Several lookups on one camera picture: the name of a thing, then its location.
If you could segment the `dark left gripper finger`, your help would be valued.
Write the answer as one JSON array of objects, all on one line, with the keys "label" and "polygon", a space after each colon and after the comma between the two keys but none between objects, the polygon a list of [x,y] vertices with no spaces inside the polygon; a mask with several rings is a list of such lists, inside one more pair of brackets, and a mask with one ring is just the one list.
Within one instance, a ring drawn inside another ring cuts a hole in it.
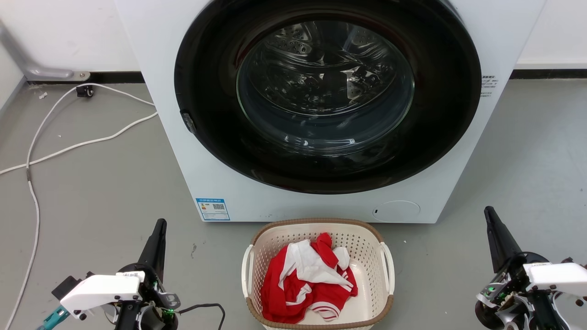
[{"label": "dark left gripper finger", "polygon": [[138,262],[144,265],[147,265],[151,268],[153,268],[153,258],[155,256],[154,252],[155,252],[155,235],[151,234],[151,236],[149,236],[149,238],[147,239],[147,242],[145,243],[145,246],[142,250],[142,253],[139,257]]},{"label": "dark left gripper finger", "polygon": [[155,235],[153,268],[159,280],[161,281],[164,280],[164,262],[167,247],[166,233],[167,221],[165,219],[158,219],[153,232],[153,234]]}]

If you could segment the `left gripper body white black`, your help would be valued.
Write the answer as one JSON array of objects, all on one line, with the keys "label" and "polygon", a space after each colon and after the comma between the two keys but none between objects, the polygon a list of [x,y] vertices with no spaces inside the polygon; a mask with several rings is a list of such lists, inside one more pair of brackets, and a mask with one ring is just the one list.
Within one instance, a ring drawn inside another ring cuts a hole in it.
[{"label": "left gripper body white black", "polygon": [[163,287],[163,278],[145,264],[127,265],[114,275],[90,272],[85,279],[68,276],[51,293],[77,319],[105,305],[115,307],[118,315],[125,303],[137,304],[139,309],[150,306],[167,314],[181,306],[179,296],[168,292]]}]

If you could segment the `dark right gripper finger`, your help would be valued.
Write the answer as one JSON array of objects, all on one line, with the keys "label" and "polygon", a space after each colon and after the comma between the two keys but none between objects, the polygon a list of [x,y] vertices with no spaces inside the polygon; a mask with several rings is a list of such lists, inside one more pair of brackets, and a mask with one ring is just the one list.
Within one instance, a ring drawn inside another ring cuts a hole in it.
[{"label": "dark right gripper finger", "polygon": [[504,224],[504,233],[503,235],[505,235],[505,238],[503,238],[503,241],[505,242],[507,249],[508,249],[508,257],[510,260],[511,258],[515,257],[516,255],[518,255],[519,253],[521,253],[521,249],[518,246],[517,242],[514,240],[513,236],[511,235],[511,232],[508,230],[507,226]]},{"label": "dark right gripper finger", "polygon": [[485,207],[484,217],[487,224],[487,237],[490,247],[493,272],[496,274],[509,259],[505,238],[504,224],[493,207]]}]

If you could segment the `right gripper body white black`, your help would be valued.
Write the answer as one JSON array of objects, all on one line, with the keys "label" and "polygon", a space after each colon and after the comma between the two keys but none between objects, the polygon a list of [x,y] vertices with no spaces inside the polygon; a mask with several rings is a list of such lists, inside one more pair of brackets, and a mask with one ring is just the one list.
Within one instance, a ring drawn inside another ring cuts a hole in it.
[{"label": "right gripper body white black", "polygon": [[476,295],[476,317],[535,317],[539,307],[560,316],[562,294],[586,296],[586,267],[570,258],[553,264],[531,252],[492,252],[495,277]]}]

